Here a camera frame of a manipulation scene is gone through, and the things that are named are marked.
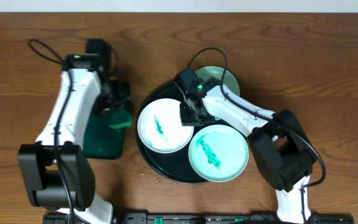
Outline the green scouring sponge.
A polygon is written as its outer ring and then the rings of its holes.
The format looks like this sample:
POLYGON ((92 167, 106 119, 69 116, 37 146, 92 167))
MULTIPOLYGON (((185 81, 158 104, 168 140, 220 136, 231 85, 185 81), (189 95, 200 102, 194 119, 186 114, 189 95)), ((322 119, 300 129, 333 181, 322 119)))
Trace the green scouring sponge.
POLYGON ((109 127, 112 129, 126 128, 132 125, 132 116, 128 110, 121 109, 113 111, 109 122, 109 127))

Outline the light green front plate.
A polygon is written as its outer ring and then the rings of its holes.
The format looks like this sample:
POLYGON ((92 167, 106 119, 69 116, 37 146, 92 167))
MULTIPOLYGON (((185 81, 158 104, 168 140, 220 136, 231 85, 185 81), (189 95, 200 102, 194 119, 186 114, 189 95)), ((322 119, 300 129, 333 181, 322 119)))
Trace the light green front plate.
POLYGON ((189 162, 202 178, 226 182, 236 178, 249 160, 249 148, 244 136, 236 129, 214 124, 198 131, 188 150, 189 162))

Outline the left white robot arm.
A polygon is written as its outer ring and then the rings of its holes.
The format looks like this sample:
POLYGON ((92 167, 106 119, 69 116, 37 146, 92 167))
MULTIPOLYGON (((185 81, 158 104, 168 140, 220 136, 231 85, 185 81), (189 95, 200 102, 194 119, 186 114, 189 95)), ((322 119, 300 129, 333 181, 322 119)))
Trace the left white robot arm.
POLYGON ((84 155, 86 127, 97 100, 111 96, 110 59, 102 53, 70 54, 62 61, 58 98, 43 131, 18 152, 29 202, 68 215, 68 222, 111 223, 113 206, 96 193, 93 170, 84 155))

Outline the white plate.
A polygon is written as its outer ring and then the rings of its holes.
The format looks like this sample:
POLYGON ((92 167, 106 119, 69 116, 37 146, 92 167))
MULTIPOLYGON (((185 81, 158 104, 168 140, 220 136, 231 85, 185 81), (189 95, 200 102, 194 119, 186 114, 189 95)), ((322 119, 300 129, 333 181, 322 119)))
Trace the white plate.
POLYGON ((150 150, 162 154, 184 148, 191 140, 194 127, 184 126, 180 118, 180 101, 162 98, 149 103, 137 121, 137 134, 150 150))

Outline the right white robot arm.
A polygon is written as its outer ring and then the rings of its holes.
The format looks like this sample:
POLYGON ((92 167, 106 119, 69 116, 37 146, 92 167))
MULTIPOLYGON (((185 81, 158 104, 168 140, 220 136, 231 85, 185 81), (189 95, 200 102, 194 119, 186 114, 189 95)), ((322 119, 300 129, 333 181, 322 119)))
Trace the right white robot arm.
POLYGON ((259 108, 216 78, 176 79, 175 84, 184 97, 180 105, 182 124, 199 126, 221 118, 238 130, 247 138, 262 177, 276 190, 278 218, 308 223, 309 179, 313 164, 322 159, 296 116, 288 110, 275 113, 259 108))

